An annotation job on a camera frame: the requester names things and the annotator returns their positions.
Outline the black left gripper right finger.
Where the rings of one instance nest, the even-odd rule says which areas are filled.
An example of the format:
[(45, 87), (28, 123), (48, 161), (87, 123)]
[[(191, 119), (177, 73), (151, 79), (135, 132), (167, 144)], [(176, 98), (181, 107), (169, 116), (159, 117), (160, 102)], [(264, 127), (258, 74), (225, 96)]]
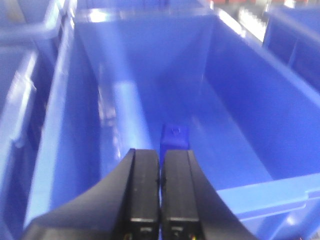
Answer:
[(164, 240), (254, 240), (205, 176), (191, 150), (166, 152), (161, 172)]

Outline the blue target bin left arm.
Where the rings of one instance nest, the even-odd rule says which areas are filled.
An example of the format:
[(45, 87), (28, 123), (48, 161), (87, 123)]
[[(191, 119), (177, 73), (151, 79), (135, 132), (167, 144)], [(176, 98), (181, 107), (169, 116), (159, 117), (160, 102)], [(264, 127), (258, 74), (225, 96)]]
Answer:
[(24, 240), (308, 240), (320, 94), (226, 12), (77, 12)]

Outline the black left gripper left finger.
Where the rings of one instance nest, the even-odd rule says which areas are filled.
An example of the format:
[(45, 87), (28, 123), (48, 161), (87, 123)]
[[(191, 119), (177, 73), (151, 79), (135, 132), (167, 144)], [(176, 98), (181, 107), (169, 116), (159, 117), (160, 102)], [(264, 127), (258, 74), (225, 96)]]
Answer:
[(131, 148), (96, 185), (34, 218), (23, 240), (157, 240), (160, 228), (159, 158)]

